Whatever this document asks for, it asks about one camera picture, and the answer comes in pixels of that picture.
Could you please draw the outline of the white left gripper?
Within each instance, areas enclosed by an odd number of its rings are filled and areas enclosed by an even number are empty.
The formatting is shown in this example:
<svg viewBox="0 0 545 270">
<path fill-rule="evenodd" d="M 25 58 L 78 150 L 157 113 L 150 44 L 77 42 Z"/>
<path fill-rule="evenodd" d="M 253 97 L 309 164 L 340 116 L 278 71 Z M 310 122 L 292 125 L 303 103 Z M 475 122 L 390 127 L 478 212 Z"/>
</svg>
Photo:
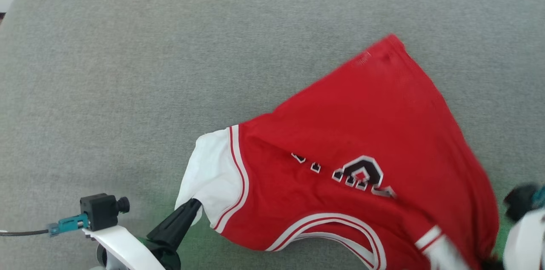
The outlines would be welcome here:
<svg viewBox="0 0 545 270">
<path fill-rule="evenodd" d="M 87 238 L 97 241 L 99 266 L 94 270 L 179 270 L 177 249 L 189 231 L 202 204 L 195 198 L 185 202 L 147 235 L 135 237 L 117 225 L 108 229 L 84 229 Z"/>
</svg>

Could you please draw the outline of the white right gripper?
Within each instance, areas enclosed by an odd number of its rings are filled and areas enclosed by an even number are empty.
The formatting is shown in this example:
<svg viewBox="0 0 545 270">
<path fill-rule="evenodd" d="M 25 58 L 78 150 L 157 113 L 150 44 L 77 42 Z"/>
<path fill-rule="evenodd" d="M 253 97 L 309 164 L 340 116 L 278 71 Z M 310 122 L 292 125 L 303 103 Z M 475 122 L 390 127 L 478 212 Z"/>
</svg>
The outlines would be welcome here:
<svg viewBox="0 0 545 270">
<path fill-rule="evenodd" d="M 545 268 L 545 210 L 528 212 L 510 229 L 503 261 L 493 254 L 483 270 L 543 270 Z"/>
</svg>

